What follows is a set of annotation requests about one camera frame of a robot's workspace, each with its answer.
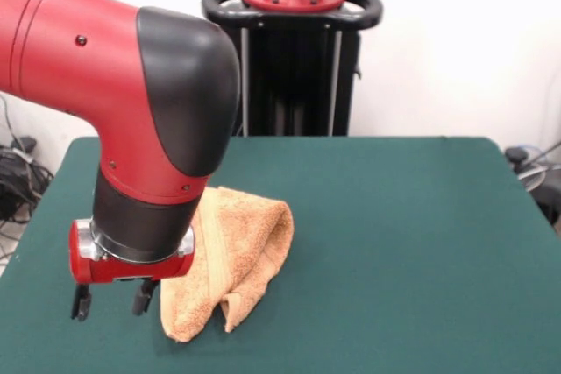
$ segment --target table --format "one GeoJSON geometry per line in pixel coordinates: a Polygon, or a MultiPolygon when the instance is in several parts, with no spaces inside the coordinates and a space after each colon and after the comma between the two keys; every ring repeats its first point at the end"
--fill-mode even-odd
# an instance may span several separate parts
{"type": "Polygon", "coordinates": [[[168,340],[136,283],[71,321],[71,220],[99,146],[74,142],[0,278],[2,372],[559,373],[561,244],[482,138],[234,138],[214,186],[286,200],[295,240],[250,318],[168,340]]]}

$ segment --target screw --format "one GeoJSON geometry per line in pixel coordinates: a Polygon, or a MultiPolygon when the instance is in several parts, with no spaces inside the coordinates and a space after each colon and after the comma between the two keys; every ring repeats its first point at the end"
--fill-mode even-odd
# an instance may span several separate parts
{"type": "Polygon", "coordinates": [[[78,35],[76,36],[75,43],[77,46],[84,47],[86,44],[88,44],[88,39],[83,35],[78,35]]]}

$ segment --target folded towel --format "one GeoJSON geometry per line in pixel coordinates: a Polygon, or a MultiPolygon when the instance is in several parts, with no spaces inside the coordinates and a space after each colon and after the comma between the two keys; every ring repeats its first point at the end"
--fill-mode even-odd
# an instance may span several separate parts
{"type": "Polygon", "coordinates": [[[292,243],[288,205],[208,187],[193,218],[195,258],[188,274],[161,283],[166,335],[188,342],[220,304],[230,333],[257,305],[292,243]]]}

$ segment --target black handle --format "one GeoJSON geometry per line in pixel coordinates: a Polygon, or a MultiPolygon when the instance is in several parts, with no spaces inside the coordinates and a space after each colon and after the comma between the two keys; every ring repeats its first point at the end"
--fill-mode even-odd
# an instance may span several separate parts
{"type": "Polygon", "coordinates": [[[380,0],[346,0],[362,7],[363,11],[340,8],[322,13],[286,13],[260,11],[247,4],[229,4],[230,0],[202,0],[202,11],[215,24],[232,28],[290,28],[315,29],[329,27],[339,31],[360,31],[376,26],[382,18],[380,0]]]}

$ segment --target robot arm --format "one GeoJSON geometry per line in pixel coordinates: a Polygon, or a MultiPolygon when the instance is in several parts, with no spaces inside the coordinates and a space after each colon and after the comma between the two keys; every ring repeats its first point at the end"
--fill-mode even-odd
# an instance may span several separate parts
{"type": "Polygon", "coordinates": [[[101,140],[93,217],[70,231],[73,316],[91,283],[143,278],[149,300],[192,262],[188,226],[237,113],[233,44],[207,21],[113,0],[0,0],[0,13],[0,90],[101,140]]]}

